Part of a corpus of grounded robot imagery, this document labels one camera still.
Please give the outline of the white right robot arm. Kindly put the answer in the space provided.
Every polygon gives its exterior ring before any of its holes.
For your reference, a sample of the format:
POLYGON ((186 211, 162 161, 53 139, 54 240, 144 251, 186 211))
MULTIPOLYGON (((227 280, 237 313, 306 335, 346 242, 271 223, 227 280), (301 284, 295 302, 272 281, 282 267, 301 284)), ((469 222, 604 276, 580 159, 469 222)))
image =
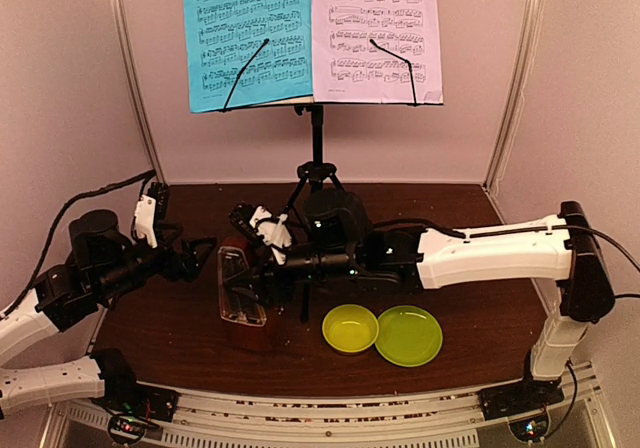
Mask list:
POLYGON ((258 270, 270 298, 305 280, 347 279, 364 288, 437 290, 465 283, 544 279, 560 289, 525 375, 513 387, 519 408, 551 392, 590 324, 608 314, 614 293, 595 231, 579 203, 529 222, 452 229, 429 221, 374 223, 361 199, 342 189, 312 193, 303 207, 305 243, 294 242, 289 212, 258 207, 249 225, 273 252, 258 270))

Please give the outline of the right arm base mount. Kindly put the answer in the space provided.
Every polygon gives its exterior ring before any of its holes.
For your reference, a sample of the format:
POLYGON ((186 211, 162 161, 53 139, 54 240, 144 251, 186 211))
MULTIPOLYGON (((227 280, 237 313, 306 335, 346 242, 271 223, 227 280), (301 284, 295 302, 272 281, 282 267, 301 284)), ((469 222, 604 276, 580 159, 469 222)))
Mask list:
POLYGON ((482 389, 478 397, 485 421, 506 419, 518 441, 532 444, 550 433, 548 408, 562 402, 564 393, 548 384, 516 382, 482 389))

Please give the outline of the black perforated music stand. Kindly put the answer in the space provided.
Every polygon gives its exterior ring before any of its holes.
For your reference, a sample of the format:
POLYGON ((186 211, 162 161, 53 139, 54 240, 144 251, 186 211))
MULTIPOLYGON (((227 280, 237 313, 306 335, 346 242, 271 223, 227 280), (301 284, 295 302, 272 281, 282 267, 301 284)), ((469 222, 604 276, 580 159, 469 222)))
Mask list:
MULTIPOLYGON (((409 74, 409 79, 411 83, 412 90, 412 102, 410 105, 417 106, 417 95, 415 88, 415 80, 413 73, 413 65, 410 60, 400 56, 397 53, 390 51, 387 48, 383 48, 379 45, 374 39, 369 39, 370 44, 373 46, 375 50, 382 51, 399 61, 406 64, 409 74)), ((295 112, 297 115, 302 116, 303 112, 309 112, 311 115, 311 128, 312 128, 312 160, 306 162, 303 165, 300 165, 297 169, 297 176, 299 178, 299 183, 294 189, 289 201, 283 208, 282 212, 286 215, 289 212, 293 211, 295 217, 298 219, 299 223, 302 223, 302 218, 299 213, 296 211, 295 202, 300 195, 302 189, 308 184, 311 188, 311 192, 315 193, 317 191, 322 190, 323 182, 325 179, 329 178, 331 182, 334 184, 336 188, 342 189, 341 182, 338 180, 335 172, 337 168, 328 162, 325 162, 323 159, 324 156, 324 144, 323 144, 323 124, 324 124, 324 108, 320 104, 308 104, 308 105, 295 105, 295 112)), ((229 293, 233 293, 235 295, 243 295, 245 297, 250 297, 250 295, 255 298, 253 300, 255 303, 258 303, 257 294, 254 293, 249 284, 246 286, 240 286, 240 281, 234 281, 234 286, 230 286, 228 288, 229 293)), ((306 323, 309 320, 309 295, 310 293, 310 285, 307 283, 303 287, 303 296, 302 296, 302 308, 300 314, 300 321, 302 323, 306 323)))

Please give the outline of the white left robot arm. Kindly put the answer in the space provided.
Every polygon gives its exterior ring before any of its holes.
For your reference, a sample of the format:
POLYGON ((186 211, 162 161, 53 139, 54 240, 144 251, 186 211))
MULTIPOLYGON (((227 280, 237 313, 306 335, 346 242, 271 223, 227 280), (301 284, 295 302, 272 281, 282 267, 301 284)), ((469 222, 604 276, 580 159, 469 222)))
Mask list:
MULTIPOLYGON (((110 210, 93 210, 74 220, 66 261, 39 274, 23 298, 3 312, 2 364, 67 331, 99 308, 113 307, 155 276, 170 282, 196 280, 216 238, 185 240, 181 226, 164 228, 169 236, 150 246, 121 233, 117 215, 110 210)), ((81 398, 133 412, 144 403, 143 394, 133 369, 115 348, 95 350, 66 363, 1 369, 2 416, 81 398)))

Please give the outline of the white sheet music page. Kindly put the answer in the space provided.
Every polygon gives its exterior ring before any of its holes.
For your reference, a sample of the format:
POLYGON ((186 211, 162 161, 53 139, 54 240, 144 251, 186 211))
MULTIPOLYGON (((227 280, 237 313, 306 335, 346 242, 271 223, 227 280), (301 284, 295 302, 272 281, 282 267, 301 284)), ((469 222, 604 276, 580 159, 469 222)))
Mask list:
POLYGON ((440 105, 437 0, 312 0, 319 103, 440 105))

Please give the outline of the blue sheet music page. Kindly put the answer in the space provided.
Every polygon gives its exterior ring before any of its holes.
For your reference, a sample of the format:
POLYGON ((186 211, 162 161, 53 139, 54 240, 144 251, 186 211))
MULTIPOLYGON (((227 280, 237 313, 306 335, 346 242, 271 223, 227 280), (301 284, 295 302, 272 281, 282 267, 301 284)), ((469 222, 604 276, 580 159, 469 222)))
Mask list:
POLYGON ((183 0, 183 11, 191 112, 311 95, 311 0, 183 0))

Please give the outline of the brown wooden metronome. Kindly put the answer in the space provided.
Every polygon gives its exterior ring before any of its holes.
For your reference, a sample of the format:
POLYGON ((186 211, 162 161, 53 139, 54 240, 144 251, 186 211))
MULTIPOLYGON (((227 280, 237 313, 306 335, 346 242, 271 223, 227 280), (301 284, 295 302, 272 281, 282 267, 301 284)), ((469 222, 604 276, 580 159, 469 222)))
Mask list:
POLYGON ((217 251, 218 307, 228 344, 245 351, 266 353, 276 348, 278 321, 273 308, 265 308, 248 285, 255 261, 249 242, 226 237, 217 251))

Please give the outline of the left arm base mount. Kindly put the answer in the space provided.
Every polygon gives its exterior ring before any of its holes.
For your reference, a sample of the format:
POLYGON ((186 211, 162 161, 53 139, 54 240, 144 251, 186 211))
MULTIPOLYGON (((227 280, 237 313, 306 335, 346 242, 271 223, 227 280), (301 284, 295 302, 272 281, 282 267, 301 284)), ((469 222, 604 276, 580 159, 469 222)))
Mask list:
POLYGON ((137 384, 129 401, 115 397, 91 398, 91 403, 107 415, 106 432, 121 447, 141 442, 145 437, 159 439, 162 423, 173 420, 179 393, 172 389, 137 384))

